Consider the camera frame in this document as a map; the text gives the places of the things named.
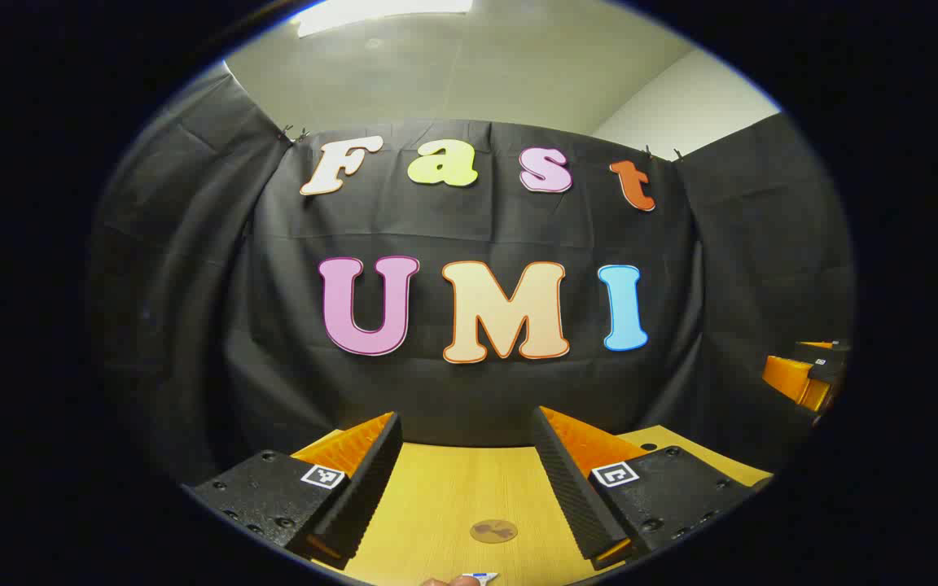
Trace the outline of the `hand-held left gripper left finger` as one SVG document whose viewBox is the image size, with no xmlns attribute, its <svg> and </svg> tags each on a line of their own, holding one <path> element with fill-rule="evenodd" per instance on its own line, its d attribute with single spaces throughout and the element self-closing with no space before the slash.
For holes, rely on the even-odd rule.
<svg viewBox="0 0 938 586">
<path fill-rule="evenodd" d="M 403 445 L 387 412 L 297 453 L 261 450 L 191 494 L 261 540 L 343 570 L 357 555 Z"/>
</svg>

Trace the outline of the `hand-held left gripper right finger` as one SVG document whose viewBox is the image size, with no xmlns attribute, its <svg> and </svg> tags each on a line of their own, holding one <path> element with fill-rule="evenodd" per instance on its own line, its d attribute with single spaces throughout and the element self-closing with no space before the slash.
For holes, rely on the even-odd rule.
<svg viewBox="0 0 938 586">
<path fill-rule="evenodd" d="M 531 437 L 595 570 L 654 555 L 756 493 L 680 445 L 641 448 L 544 405 L 533 411 Z"/>
</svg>

